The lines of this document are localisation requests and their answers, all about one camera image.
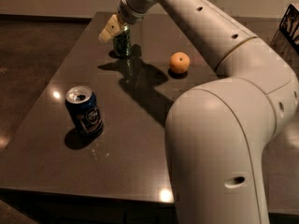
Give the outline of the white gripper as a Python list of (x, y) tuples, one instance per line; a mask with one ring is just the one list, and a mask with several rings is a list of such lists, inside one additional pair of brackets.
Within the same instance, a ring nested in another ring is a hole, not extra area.
[(157, 3), (158, 0), (120, 0), (117, 7), (119, 16), (113, 14), (110, 17), (98, 39), (106, 43), (123, 32), (125, 23), (136, 24), (143, 20)]

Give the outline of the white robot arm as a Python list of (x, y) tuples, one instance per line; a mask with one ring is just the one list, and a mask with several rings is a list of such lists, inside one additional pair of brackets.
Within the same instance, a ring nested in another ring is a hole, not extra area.
[(107, 41), (160, 4), (218, 80), (169, 110), (165, 149), (178, 224), (269, 224), (262, 155), (298, 106), (298, 79), (261, 38), (207, 0), (120, 0)]

